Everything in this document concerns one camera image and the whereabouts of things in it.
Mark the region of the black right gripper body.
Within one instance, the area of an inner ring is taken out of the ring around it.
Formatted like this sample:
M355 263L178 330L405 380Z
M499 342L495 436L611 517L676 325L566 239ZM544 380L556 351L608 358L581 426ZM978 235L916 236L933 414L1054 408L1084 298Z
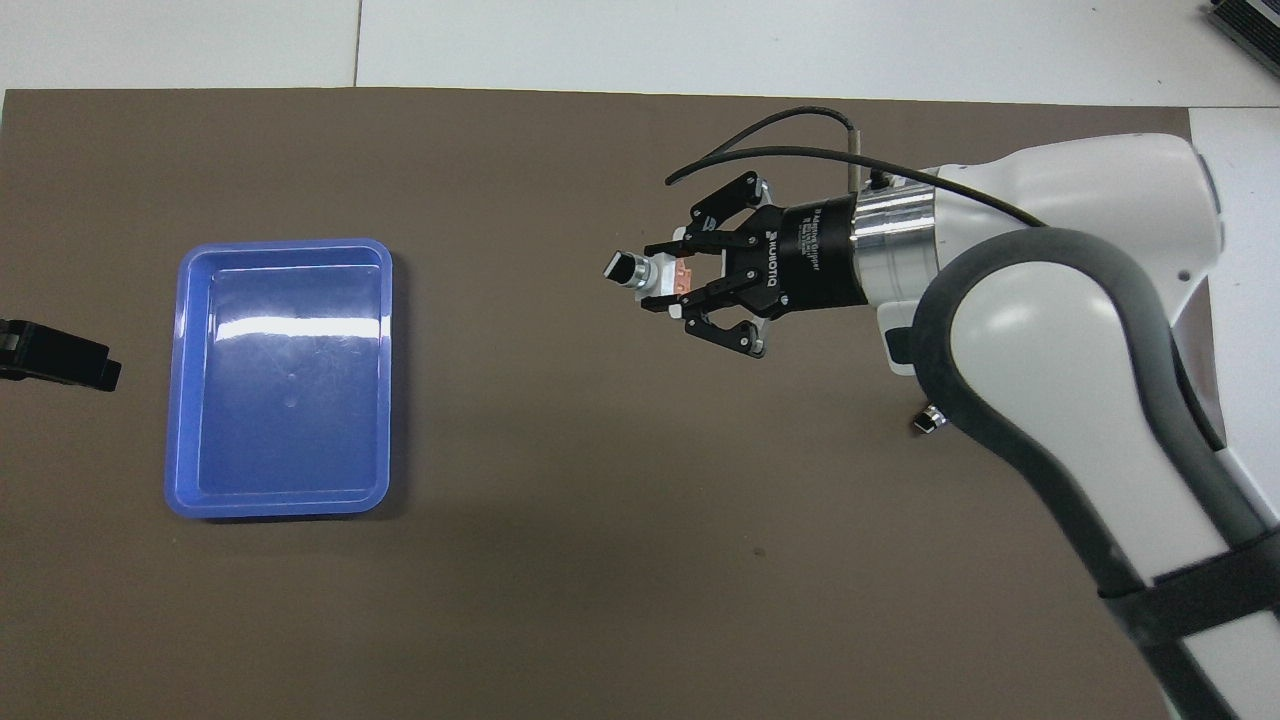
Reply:
M728 275L755 272L756 281L733 291L730 302L767 319L868 305L854 266L855 209L852 195L756 209L735 229L756 243L724 258Z

